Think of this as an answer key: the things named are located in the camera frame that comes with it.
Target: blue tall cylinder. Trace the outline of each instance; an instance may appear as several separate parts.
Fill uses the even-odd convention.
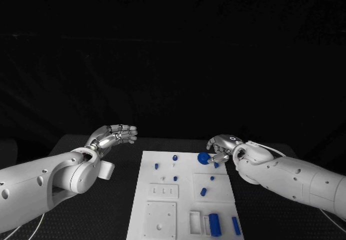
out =
[[[222,235],[219,215],[216,213],[209,214],[209,226],[211,226],[211,235],[219,237]]]

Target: dark wall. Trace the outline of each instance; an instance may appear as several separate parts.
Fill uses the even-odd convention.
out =
[[[43,157],[64,134],[130,124],[139,137],[287,143],[343,172],[345,36],[329,17],[343,5],[157,4],[41,3],[12,17],[0,135],[18,140],[19,160]]]

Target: robotic hand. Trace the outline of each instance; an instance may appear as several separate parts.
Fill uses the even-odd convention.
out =
[[[113,146],[133,144],[136,135],[134,126],[103,126],[90,136],[85,147],[0,170],[0,233],[85,193],[98,177],[111,178],[114,164],[101,158]]]
[[[287,199],[313,206],[346,219],[346,177],[317,165],[287,157],[273,148],[232,135],[215,136],[206,149],[216,155],[209,163],[225,163],[232,158],[242,179],[263,185]],[[267,149],[283,157],[276,158]]]

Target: white cable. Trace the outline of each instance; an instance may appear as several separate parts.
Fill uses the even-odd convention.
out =
[[[20,229],[20,227],[22,227],[22,226],[19,226],[19,227],[16,228],[16,230],[12,232],[12,234],[7,236],[7,238],[6,238],[5,240],[7,240],[7,239],[12,237],[12,235],[13,235],[15,232]]]
[[[320,209],[322,213],[326,215],[329,220],[333,222],[333,224],[342,229],[342,231],[346,233],[346,230],[338,225],[338,223],[332,220],[330,216],[325,213],[325,211]]]
[[[29,238],[28,240],[32,240],[32,238],[33,238],[33,236],[35,236],[35,233],[36,233],[36,231],[38,231],[38,229],[39,229],[39,227],[41,227],[41,224],[42,224],[43,217],[45,217],[45,213],[43,213],[43,215],[42,215],[42,218],[41,218],[41,221],[39,221],[36,230],[35,230],[35,232],[33,232],[33,234],[32,234],[32,236],[30,236],[30,238]]]
[[[263,145],[263,144],[260,144],[260,143],[257,143],[257,142],[253,142],[253,143],[257,144],[258,146],[270,149],[270,150],[274,151],[277,154],[280,154],[283,157],[286,157],[286,155],[284,155],[278,150],[276,150],[274,148],[271,148],[271,147],[268,147],[268,146],[265,146],[265,145]]]

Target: black curtain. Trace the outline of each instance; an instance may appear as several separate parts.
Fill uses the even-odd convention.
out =
[[[2,9],[0,135],[19,161],[45,157],[64,134],[130,124],[139,137],[286,143],[345,173],[343,2]]]

